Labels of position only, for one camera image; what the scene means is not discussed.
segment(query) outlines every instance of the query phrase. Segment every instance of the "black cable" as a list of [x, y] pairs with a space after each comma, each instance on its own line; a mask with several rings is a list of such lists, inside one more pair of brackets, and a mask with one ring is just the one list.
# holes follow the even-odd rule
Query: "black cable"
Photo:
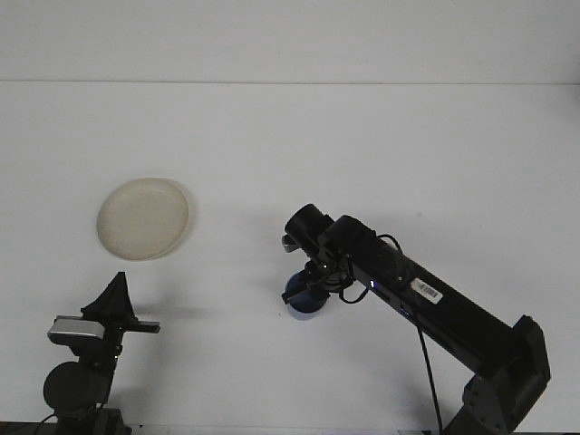
[[34, 429], [33, 435], [36, 435], [38, 433], [38, 430], [40, 429], [40, 427], [43, 425], [43, 423], [45, 423], [47, 420], [51, 419], [52, 417], [54, 417], [56, 414], [51, 414], [48, 417], [44, 417], [42, 420], [40, 420], [38, 422], [38, 424], [36, 425], [36, 429]]
[[413, 310], [413, 316], [415, 317], [415, 325], [417, 326], [417, 332], [419, 333], [420, 348], [423, 350], [423, 356], [425, 357], [425, 364], [427, 365], [427, 375], [429, 376], [429, 385], [431, 387], [431, 397], [433, 398], [433, 406], [435, 406], [435, 414], [437, 415], [437, 426], [439, 427], [439, 434], [443, 434], [443, 421], [441, 420], [441, 411], [439, 407], [439, 400], [437, 399], [437, 393], [435, 392], [435, 381], [433, 381], [433, 370], [431, 369], [431, 363], [429, 360], [429, 354], [427, 353], [427, 344], [425, 344], [425, 337], [423, 336], [423, 330], [421, 329], [421, 324], [419, 319]]
[[[402, 270], [400, 269], [401, 265], [404, 265], [403, 261], [403, 253], [401, 249], [401, 245], [397, 239], [390, 234], [381, 234], [377, 236], [378, 238], [388, 238], [397, 248], [399, 255], [396, 257], [397, 259], [395, 262], [397, 263], [397, 276], [401, 276]], [[427, 366], [427, 375], [429, 376], [429, 385], [431, 388], [431, 397], [433, 398], [433, 406], [435, 407], [435, 414], [437, 416], [437, 425], [439, 427], [439, 434], [443, 434], [443, 421], [441, 419], [441, 411], [439, 407], [439, 400], [437, 399], [437, 392], [435, 391], [435, 381], [433, 380], [433, 370], [431, 369], [431, 363], [429, 359], [429, 354], [427, 353], [427, 344], [425, 344], [425, 337], [423, 336], [423, 329], [421, 328], [421, 322], [419, 321], [419, 317], [417, 316], [416, 310], [413, 308], [412, 310], [413, 319], [415, 321], [415, 326], [417, 326], [417, 333], [419, 333], [419, 341], [420, 341], [420, 348], [423, 350], [423, 357], [425, 358], [425, 365]]]
[[357, 297], [353, 301], [349, 301], [348, 299], [345, 299], [344, 298], [344, 289], [341, 289], [341, 291], [338, 293], [338, 297], [345, 304], [351, 304], [352, 305], [352, 304], [358, 304], [359, 302], [361, 302], [364, 299], [364, 297], [366, 296], [367, 293], [369, 293], [369, 287], [367, 287], [364, 290], [362, 290], [362, 293], [359, 295], [359, 297]]

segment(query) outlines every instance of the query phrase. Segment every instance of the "beige plate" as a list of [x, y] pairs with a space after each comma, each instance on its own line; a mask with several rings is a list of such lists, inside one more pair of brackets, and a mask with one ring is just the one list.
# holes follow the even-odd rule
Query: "beige plate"
[[115, 190], [97, 218], [101, 243], [115, 256], [148, 260], [167, 254], [188, 226], [188, 201], [167, 179], [135, 179]]

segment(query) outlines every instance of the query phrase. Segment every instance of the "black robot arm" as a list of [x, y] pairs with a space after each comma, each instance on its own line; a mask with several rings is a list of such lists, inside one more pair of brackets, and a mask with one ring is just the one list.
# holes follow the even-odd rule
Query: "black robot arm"
[[509, 434], [546, 388], [544, 335], [531, 317], [507, 326], [352, 217], [333, 221], [311, 204], [285, 232], [286, 251], [300, 247], [311, 258], [286, 303], [311, 312], [358, 281], [475, 373], [445, 434]]
[[82, 316], [56, 317], [48, 338], [68, 346], [78, 362], [64, 362], [47, 376], [46, 403], [58, 418], [55, 435], [118, 435], [131, 431], [118, 410], [104, 409], [126, 332], [157, 333], [160, 324], [133, 313], [124, 272], [119, 272]]

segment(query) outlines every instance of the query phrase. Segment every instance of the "white backdrop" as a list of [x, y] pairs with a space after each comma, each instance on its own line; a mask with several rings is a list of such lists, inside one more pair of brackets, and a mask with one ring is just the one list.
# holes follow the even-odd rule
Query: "white backdrop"
[[575, 0], [0, 1], [0, 78], [579, 83]]
[[[72, 359], [45, 331], [118, 270], [159, 335], [127, 334], [111, 405], [128, 422], [417, 429], [434, 416], [416, 331], [373, 295], [304, 322], [279, 245], [314, 202], [393, 233], [507, 324], [530, 314], [554, 374], [521, 430], [580, 427], [580, 87], [0, 83], [0, 384], [38, 420]], [[121, 183], [175, 179], [194, 224], [159, 260], [99, 243]], [[430, 347], [445, 421], [469, 373]]]

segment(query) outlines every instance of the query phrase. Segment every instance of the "sticker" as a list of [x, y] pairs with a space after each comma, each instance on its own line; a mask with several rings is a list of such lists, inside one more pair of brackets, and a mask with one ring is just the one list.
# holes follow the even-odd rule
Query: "sticker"
[[432, 304], [436, 304], [443, 298], [443, 293], [438, 292], [429, 284], [421, 281], [419, 278], [415, 278], [411, 281], [411, 288]]

